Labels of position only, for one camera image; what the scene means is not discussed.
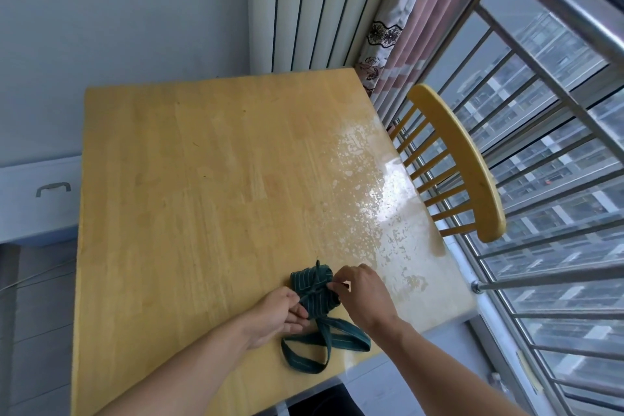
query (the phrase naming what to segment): person's arm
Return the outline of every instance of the person's arm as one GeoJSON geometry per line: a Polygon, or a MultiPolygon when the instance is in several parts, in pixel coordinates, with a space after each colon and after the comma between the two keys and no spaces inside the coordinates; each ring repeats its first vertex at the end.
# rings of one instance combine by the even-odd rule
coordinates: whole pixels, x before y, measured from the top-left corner
{"type": "Polygon", "coordinates": [[[247,349],[278,332],[301,332],[308,312],[287,287],[212,329],[97,413],[97,416],[202,416],[247,349]]]}
{"type": "Polygon", "coordinates": [[[369,266],[341,268],[328,288],[338,293],[355,325],[394,362],[427,416],[526,416],[401,320],[384,282],[369,266]]]}

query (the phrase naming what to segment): green fabric strap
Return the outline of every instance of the green fabric strap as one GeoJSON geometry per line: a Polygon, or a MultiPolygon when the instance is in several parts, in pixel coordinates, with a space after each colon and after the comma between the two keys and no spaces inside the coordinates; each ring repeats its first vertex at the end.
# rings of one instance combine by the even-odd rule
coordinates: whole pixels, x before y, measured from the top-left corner
{"type": "Polygon", "coordinates": [[[333,273],[327,265],[316,261],[314,268],[306,268],[290,274],[292,289],[299,295],[301,305],[308,310],[309,318],[316,319],[318,332],[291,335],[281,340],[281,351],[292,368],[304,373],[321,373],[330,361],[332,347],[337,349],[368,352],[370,338],[363,331],[344,319],[328,318],[327,313],[340,306],[338,295],[327,288],[333,273]],[[341,333],[332,333],[331,329],[341,333]],[[324,364],[301,357],[288,347],[287,341],[327,347],[327,361],[324,364]]]}

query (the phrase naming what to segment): curtain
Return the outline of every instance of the curtain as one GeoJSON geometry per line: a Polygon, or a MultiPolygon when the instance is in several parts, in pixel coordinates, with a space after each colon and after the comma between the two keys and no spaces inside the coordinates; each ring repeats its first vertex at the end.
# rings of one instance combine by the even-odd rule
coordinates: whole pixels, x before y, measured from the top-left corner
{"type": "Polygon", "coordinates": [[[461,0],[382,0],[355,65],[387,127],[425,60],[446,34],[461,0]]]}

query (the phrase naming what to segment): human hand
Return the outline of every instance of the human hand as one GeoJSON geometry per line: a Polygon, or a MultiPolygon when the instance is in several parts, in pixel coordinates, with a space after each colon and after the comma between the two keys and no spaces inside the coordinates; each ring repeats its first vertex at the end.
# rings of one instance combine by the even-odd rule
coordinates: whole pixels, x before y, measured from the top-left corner
{"type": "Polygon", "coordinates": [[[278,332],[299,333],[309,325],[308,311],[286,286],[274,289],[241,315],[250,349],[267,343],[278,332]]]}
{"type": "Polygon", "coordinates": [[[343,266],[327,288],[338,294],[354,324],[369,335],[398,318],[386,285],[368,265],[343,266]]]}

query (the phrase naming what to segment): left arm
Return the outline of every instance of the left arm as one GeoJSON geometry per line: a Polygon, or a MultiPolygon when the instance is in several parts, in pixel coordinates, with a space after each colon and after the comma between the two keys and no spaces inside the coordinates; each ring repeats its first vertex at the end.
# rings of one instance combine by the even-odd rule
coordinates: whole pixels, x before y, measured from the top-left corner
{"type": "Polygon", "coordinates": [[[202,416],[247,349],[260,347],[278,332],[301,332],[307,317],[294,291],[277,288],[179,351],[97,416],[202,416]]]}

